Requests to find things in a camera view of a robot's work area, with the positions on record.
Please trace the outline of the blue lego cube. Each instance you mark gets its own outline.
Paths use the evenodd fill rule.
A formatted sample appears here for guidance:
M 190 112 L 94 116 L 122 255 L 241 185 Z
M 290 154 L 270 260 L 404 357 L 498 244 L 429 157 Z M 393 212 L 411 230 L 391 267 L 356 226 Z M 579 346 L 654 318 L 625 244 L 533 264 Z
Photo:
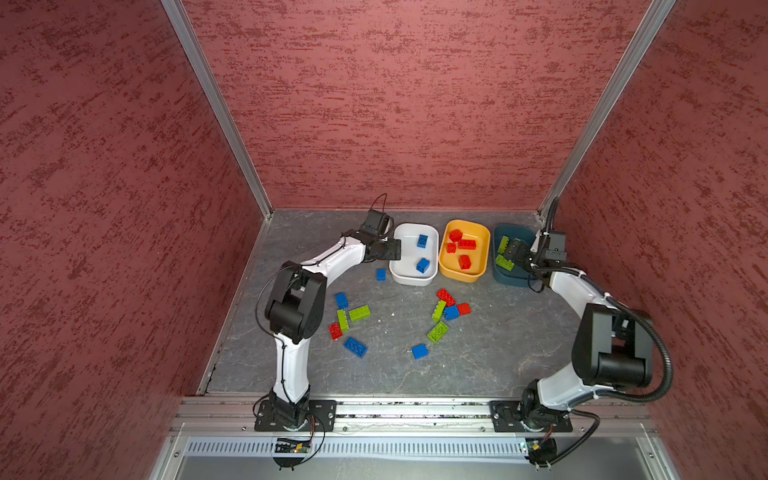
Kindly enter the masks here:
M 430 261 L 429 261 L 429 260 L 427 260 L 426 258 L 421 258 L 421 259 L 420 259 L 420 260 L 417 262 L 417 265 L 416 265 L 416 270 L 417 270 L 419 273 L 425 273 L 425 272 L 428 270 L 429 266 L 430 266 Z

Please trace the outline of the red lego plate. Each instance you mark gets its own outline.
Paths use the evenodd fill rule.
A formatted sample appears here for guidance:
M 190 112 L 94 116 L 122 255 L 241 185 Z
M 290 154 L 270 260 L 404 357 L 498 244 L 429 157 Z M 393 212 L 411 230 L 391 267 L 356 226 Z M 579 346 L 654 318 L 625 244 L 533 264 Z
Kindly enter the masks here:
M 459 250 L 475 250 L 477 248 L 477 243 L 475 240 L 468 239 L 468 240 L 460 240 L 457 244 L 457 248 Z

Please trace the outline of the teal plastic bin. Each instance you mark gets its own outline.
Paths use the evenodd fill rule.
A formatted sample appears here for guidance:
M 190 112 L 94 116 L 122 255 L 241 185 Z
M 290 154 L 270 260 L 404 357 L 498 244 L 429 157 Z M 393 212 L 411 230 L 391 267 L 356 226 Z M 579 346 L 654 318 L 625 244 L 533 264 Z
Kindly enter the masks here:
M 529 274 L 522 266 L 522 248 L 530 249 L 535 242 L 535 233 L 517 224 L 498 224 L 493 230 L 491 252 L 493 278 L 500 284 L 512 287 L 527 287 Z

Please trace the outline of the yellow plastic bin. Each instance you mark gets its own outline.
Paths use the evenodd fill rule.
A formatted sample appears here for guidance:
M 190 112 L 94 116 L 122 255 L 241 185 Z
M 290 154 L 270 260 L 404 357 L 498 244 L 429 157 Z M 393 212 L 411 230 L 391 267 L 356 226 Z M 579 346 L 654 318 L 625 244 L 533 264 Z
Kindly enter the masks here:
M 457 248 L 455 253 L 448 253 L 446 246 L 449 243 L 454 243 L 450 241 L 449 233 L 454 229 L 459 229 L 463 232 L 462 239 L 475 240 L 477 248 L 475 250 L 459 250 Z M 440 273 L 451 280 L 463 283 L 476 282 L 487 270 L 490 246 L 491 234 L 484 225 L 461 219 L 449 221 L 445 227 L 444 238 L 439 251 L 438 267 Z M 472 263 L 470 269 L 460 269 L 459 257 L 461 255 L 468 255 L 470 257 Z

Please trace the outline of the green lego brick long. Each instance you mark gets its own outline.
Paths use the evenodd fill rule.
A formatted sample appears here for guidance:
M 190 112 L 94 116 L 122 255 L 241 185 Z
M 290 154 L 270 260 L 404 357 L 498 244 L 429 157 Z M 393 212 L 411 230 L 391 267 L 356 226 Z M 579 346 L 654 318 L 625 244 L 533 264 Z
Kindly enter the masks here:
M 361 307 L 350 310 L 348 314 L 349 314 L 349 319 L 352 322 L 357 322 L 357 321 L 361 321 L 369 318 L 371 316 L 371 310 L 369 306 L 365 305 L 365 306 L 361 306 Z

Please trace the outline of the narrow green lego brick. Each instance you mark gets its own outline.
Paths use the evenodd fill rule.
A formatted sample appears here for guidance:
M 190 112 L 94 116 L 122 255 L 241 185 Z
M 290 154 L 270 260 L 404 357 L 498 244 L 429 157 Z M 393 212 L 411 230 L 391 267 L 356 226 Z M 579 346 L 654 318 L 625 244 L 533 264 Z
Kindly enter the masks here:
M 343 309 L 337 311 L 337 318 L 340 330 L 342 333 L 346 333 L 350 329 L 350 323 L 347 316 L 347 312 Z

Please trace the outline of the blue lego brick low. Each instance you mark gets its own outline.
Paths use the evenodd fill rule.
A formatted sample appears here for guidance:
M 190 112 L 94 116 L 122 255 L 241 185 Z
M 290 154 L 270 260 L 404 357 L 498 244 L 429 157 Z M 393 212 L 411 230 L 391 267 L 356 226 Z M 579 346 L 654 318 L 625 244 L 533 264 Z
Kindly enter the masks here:
M 461 316 L 457 305 L 447 306 L 443 311 L 443 319 L 445 321 L 452 321 Z

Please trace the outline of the small red lego brick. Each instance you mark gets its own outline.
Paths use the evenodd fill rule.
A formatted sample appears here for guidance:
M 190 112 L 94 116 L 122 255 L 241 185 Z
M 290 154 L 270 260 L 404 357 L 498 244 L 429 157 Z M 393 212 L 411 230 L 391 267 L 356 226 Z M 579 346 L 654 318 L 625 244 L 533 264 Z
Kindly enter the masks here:
M 344 335 L 339 323 L 334 323 L 330 325 L 328 327 L 328 330 L 333 341 L 339 340 Z

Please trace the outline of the green lego brick flat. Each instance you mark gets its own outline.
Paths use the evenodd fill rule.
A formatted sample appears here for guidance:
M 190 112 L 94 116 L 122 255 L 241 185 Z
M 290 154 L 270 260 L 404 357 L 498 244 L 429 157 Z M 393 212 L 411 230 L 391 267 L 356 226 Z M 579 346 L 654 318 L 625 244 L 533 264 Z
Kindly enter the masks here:
M 437 344 L 449 332 L 449 330 L 450 328 L 445 322 L 439 321 L 429 331 L 427 338 L 431 343 Z

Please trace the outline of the large blue lego brick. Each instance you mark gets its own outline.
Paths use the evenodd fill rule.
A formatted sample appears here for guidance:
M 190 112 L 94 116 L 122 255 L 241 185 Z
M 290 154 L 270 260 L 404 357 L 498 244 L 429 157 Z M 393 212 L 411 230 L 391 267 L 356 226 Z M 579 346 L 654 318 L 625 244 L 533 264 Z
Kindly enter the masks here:
M 368 351 L 365 344 L 352 337 L 345 341 L 344 347 L 358 358 L 363 358 Z

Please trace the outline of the blue square lego brick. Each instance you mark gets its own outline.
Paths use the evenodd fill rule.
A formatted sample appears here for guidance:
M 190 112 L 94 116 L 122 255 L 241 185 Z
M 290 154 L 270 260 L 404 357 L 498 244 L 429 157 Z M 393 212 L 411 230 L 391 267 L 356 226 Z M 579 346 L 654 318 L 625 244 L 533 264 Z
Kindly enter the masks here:
M 419 360 L 427 357 L 429 350 L 425 344 L 418 344 L 412 348 L 412 355 L 415 360 Z

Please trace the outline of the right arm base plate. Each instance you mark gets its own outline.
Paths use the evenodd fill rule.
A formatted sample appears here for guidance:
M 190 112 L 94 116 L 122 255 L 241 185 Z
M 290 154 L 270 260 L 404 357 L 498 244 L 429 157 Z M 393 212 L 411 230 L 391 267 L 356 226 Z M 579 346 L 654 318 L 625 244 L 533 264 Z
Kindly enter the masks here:
M 525 407 L 519 400 L 494 400 L 488 406 L 496 433 L 546 434 L 573 431 L 566 411 L 536 405 Z

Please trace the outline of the aluminium front rail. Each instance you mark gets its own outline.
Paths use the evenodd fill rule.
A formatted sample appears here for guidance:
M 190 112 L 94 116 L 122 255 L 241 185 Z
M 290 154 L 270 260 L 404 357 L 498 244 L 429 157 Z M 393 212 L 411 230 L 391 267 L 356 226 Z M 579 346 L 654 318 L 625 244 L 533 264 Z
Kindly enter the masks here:
M 257 397 L 186 397 L 172 420 L 173 432 L 192 434 L 266 434 L 288 432 L 270 406 Z M 335 436 L 543 436 L 577 437 L 590 418 L 569 414 L 570 428 L 527 430 L 515 418 L 511 401 L 483 397 L 319 397 L 310 403 L 323 422 L 315 431 Z

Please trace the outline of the corner aluminium post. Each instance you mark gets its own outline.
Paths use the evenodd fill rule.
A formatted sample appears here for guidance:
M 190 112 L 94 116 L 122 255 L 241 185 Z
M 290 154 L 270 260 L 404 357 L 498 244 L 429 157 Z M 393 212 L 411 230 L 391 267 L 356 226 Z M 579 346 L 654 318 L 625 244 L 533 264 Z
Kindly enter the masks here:
M 274 207 L 215 79 L 214 72 L 205 56 L 183 2 L 180 0 L 162 0 L 161 4 L 262 216 L 266 220 L 270 220 L 274 213 Z
M 537 213 L 541 220 L 546 216 L 552 202 L 564 193 L 675 4 L 675 0 L 650 2 L 560 173 L 538 208 Z

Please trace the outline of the left corner aluminium post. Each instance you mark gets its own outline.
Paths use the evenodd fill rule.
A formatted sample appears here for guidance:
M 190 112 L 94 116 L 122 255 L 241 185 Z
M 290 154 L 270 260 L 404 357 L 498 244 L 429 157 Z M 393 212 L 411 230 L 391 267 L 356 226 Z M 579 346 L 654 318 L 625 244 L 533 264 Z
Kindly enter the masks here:
M 274 207 L 215 79 L 214 72 L 205 56 L 183 2 L 180 0 L 162 0 L 161 4 L 262 216 L 266 220 L 270 220 L 274 213 Z

